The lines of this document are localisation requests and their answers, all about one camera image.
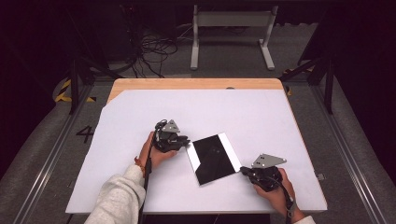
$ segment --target gray sleeve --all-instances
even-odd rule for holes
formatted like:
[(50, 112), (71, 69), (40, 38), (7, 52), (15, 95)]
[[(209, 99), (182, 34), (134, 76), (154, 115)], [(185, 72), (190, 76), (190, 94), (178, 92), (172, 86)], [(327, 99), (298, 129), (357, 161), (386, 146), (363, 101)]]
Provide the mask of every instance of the gray sleeve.
[(315, 221), (311, 216), (309, 216), (301, 219), (298, 222), (294, 222), (294, 224), (315, 224)]
[(143, 184), (143, 173), (137, 165), (129, 166), (124, 175), (111, 176), (85, 223), (137, 223), (146, 196)]

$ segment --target triangular metal plate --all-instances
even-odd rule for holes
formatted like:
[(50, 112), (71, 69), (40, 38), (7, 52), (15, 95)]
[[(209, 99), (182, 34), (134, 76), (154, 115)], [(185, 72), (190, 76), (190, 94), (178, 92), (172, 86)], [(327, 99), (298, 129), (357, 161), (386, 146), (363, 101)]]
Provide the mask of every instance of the triangular metal plate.
[(163, 126), (163, 132), (166, 133), (180, 133), (180, 130), (178, 129), (177, 125), (175, 122), (171, 119), (165, 126)]
[(285, 163), (286, 159), (270, 156), (267, 154), (261, 154), (254, 162), (251, 164), (252, 168), (268, 168), (271, 166), (279, 165)]

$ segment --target person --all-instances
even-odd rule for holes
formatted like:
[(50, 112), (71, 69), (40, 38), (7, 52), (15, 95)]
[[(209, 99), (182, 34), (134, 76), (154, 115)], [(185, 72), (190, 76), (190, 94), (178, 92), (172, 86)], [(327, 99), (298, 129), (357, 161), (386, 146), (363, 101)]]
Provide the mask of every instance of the person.
[[(147, 141), (142, 146), (140, 155), (135, 158), (135, 164), (130, 165), (123, 175), (113, 175), (102, 186), (96, 205), (88, 216), (85, 223), (125, 223), (135, 224), (138, 222), (139, 209), (145, 201), (146, 191), (144, 186), (144, 174), (146, 159), (149, 154), (149, 146), (152, 139), (151, 132)], [(157, 148), (151, 150), (152, 168), (156, 169), (163, 161), (166, 161), (177, 154), (176, 151), (162, 153)], [(284, 169), (279, 168), (282, 174), (282, 184), (287, 189), (289, 195), (294, 199), (295, 193), (292, 184), (289, 182)], [(282, 188), (277, 188), (270, 192), (265, 192), (257, 185), (253, 188), (264, 199), (268, 200), (274, 209), (286, 215), (286, 201)], [(295, 224), (314, 224), (312, 217), (306, 217), (296, 206), (291, 223)]]

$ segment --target white tabletop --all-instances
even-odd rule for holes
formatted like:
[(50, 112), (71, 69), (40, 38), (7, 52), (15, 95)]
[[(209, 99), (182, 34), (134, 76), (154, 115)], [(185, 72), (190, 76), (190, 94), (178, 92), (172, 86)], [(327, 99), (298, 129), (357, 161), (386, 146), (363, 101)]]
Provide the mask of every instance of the white tabletop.
[[(327, 210), (283, 90), (135, 90), (103, 109), (66, 213), (90, 213), (102, 185), (134, 163), (162, 119), (173, 119), (191, 141), (226, 133), (244, 166), (262, 153), (287, 159), (279, 167), (286, 169), (299, 207)], [(184, 148), (150, 175), (146, 214), (272, 212), (240, 173), (199, 186)]]

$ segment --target white metal stand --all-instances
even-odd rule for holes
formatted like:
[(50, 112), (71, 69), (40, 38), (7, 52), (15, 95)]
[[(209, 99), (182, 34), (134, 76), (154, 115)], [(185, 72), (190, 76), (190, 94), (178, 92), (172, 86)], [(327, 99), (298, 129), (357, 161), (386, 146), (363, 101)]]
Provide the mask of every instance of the white metal stand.
[(268, 50), (268, 41), (274, 26), (277, 7), (272, 11), (198, 11), (194, 6), (193, 12), (193, 42), (191, 53), (191, 70), (198, 69), (199, 54), (199, 26), (263, 26), (265, 27), (265, 37), (259, 40), (262, 55), (269, 70), (274, 70), (275, 66)]

